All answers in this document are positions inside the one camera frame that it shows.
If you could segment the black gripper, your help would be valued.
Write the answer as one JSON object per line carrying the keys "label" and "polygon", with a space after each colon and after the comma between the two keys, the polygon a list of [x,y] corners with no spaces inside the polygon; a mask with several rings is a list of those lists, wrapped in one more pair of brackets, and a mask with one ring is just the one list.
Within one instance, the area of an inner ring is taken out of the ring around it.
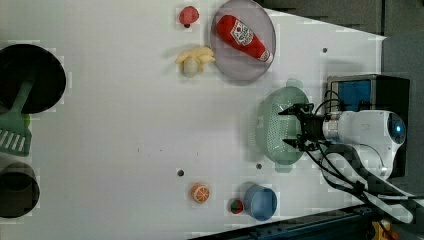
{"label": "black gripper", "polygon": [[279,112],[279,115],[300,114],[300,139],[284,139],[284,142],[295,149],[317,150],[318,143],[325,140],[323,123],[325,117],[312,113],[313,104],[294,104]]}

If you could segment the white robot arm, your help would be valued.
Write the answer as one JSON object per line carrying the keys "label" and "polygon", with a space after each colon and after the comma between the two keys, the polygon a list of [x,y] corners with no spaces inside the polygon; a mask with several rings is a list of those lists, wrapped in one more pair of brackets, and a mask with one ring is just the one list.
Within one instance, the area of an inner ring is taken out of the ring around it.
{"label": "white robot arm", "polygon": [[336,111],[318,115],[313,104],[294,104],[279,112],[293,115],[300,122],[301,133],[284,142],[302,152],[356,156],[370,173],[388,179],[393,172],[397,151],[407,138],[407,126],[396,113],[387,110]]}

